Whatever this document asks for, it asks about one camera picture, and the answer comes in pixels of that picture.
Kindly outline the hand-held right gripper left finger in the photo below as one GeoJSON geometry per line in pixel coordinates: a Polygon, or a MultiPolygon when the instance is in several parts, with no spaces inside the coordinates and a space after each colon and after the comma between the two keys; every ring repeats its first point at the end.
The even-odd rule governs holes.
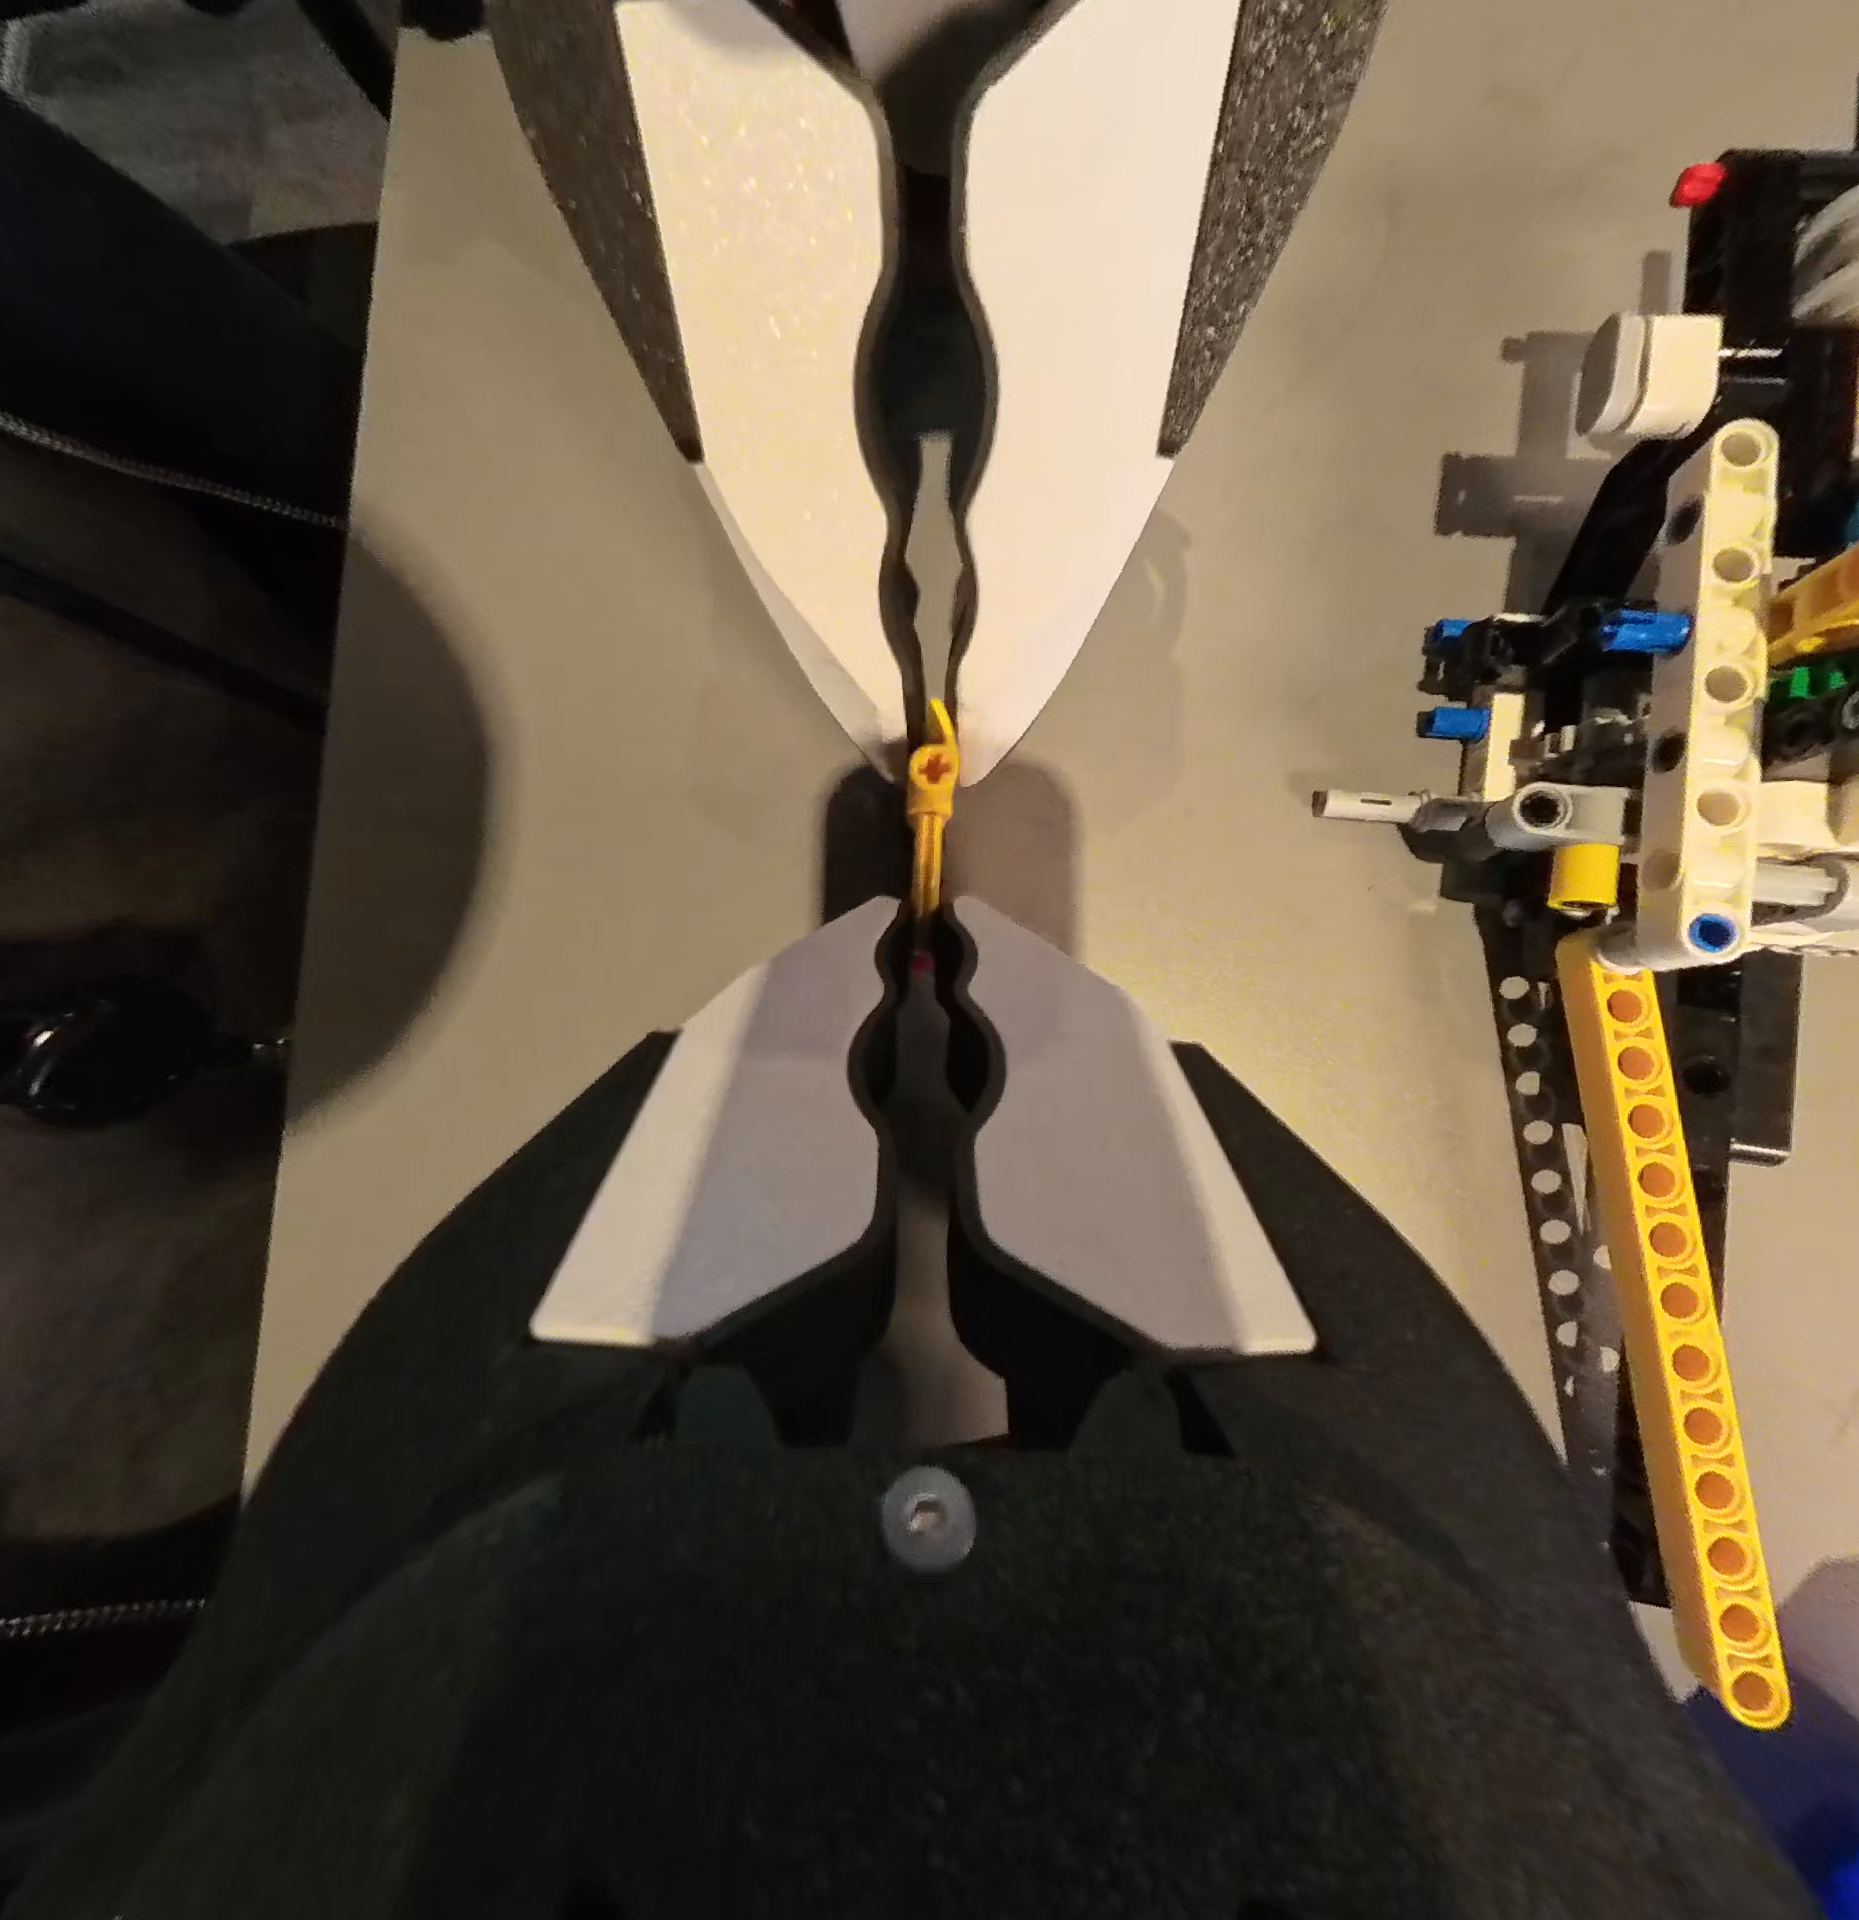
{"type": "Polygon", "coordinates": [[[538,1341],[683,1346],[865,1243],[899,915],[877,894],[685,1020],[532,1312],[538,1341]]]}

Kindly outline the blue plastic bin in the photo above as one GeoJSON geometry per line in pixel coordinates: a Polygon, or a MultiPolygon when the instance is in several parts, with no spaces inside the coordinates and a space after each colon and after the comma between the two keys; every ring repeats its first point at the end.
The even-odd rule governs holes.
{"type": "Polygon", "coordinates": [[[1793,1694],[1783,1728],[1734,1723],[1706,1692],[1683,1714],[1823,1912],[1859,1916],[1859,1559],[1815,1566],[1778,1625],[1793,1694]]]}

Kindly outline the navy zip jacket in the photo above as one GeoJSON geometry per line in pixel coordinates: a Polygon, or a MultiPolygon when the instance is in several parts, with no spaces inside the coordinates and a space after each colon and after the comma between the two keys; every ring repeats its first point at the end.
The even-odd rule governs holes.
{"type": "MultiPolygon", "coordinates": [[[[326,644],[321,757],[389,79],[318,4],[0,4],[0,433],[219,504],[221,549],[326,644]]],[[[232,1515],[199,1596],[0,1634],[0,1912],[232,1515]]]]}

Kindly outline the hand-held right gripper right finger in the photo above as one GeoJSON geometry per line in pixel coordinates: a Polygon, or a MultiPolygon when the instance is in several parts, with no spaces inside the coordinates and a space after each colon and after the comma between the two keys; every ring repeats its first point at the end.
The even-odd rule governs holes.
{"type": "Polygon", "coordinates": [[[1015,1289],[1134,1348],[1307,1357],[1316,1330],[1168,1039],[1119,986],[989,901],[942,915],[961,1217],[1015,1289]]]}

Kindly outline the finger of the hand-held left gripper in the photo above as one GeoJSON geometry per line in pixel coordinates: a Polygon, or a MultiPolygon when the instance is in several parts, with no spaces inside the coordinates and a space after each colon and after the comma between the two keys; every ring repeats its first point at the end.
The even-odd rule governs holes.
{"type": "Polygon", "coordinates": [[[951,238],[983,351],[956,510],[961,782],[1055,697],[1147,531],[1241,4],[1055,4],[989,60],[956,132],[951,238]]]}
{"type": "Polygon", "coordinates": [[[893,775],[911,639],[869,374],[899,264],[881,110],[759,4],[617,4],[615,34],[702,493],[834,723],[893,775]]]}

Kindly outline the partly built lego vehicle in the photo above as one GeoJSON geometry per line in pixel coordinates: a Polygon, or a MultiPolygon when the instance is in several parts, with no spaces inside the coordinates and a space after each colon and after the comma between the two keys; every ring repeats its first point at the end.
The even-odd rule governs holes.
{"type": "Polygon", "coordinates": [[[1859,957],[1859,76],[1841,150],[1670,189],[1676,301],[1586,343],[1616,461],[1540,604],[1420,636],[1451,793],[1316,791],[1473,912],[1565,1464],[1741,1728],[1793,1708],[1722,1334],[1733,1165],[1795,1143],[1803,969],[1859,957]]]}

